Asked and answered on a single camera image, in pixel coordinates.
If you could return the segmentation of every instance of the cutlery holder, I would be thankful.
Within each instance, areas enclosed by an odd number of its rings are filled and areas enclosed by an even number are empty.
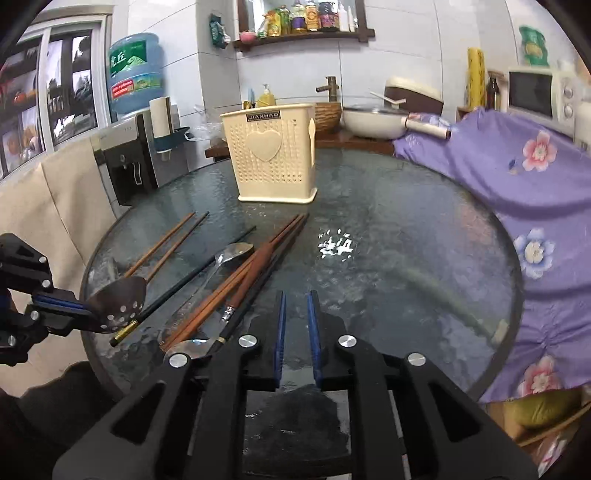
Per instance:
[[[316,196],[314,105],[221,115],[242,202],[310,203]]]

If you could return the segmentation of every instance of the faucet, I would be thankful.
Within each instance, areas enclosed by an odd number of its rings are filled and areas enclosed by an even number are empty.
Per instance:
[[[336,102],[336,91],[339,89],[339,86],[336,84],[336,77],[326,77],[329,81],[328,85],[323,85],[322,87],[317,87],[316,92],[325,92],[326,90],[329,91],[329,102]]]

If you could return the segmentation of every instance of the round glass table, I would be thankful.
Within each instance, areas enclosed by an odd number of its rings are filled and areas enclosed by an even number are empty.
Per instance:
[[[245,472],[293,478],[347,471],[347,394],[314,386],[310,290],[318,291],[323,311],[343,318],[349,333],[382,353],[424,354],[475,400],[503,367],[519,326],[521,270],[511,239],[466,190],[424,167],[361,151],[318,150],[316,169],[318,195],[309,205],[239,202],[230,161],[192,172],[139,199],[114,224],[82,285],[81,298],[88,297],[188,212],[208,210],[150,282],[150,304],[250,226],[256,230],[246,241],[258,246],[295,214],[310,214],[242,325],[244,331],[253,317],[271,313],[277,290],[286,293],[281,387],[248,394]],[[137,274],[146,275],[162,254]],[[93,369],[113,396],[128,393],[162,362],[158,335],[206,275],[116,348],[108,335],[83,334]]]

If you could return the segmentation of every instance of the pot lid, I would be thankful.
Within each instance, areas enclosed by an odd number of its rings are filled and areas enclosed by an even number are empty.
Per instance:
[[[343,112],[364,112],[364,113],[379,113],[383,115],[408,115],[409,112],[401,108],[385,108],[383,106],[375,105],[352,105],[344,106]]]
[[[432,99],[437,100],[439,102],[443,101],[443,99],[441,98],[441,92],[439,90],[429,85],[417,83],[410,79],[405,79],[402,77],[390,77],[386,81],[386,88],[388,87],[401,88],[404,90],[409,90],[411,92],[417,92],[421,95],[431,97]]]

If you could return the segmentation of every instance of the window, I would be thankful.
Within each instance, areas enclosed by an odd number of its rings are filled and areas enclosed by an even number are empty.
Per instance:
[[[53,144],[97,126],[90,72],[91,31],[52,35],[45,79]]]
[[[23,42],[0,69],[0,178],[44,148],[37,105],[41,38]]]
[[[0,68],[0,179],[111,123],[107,15],[34,24]]]

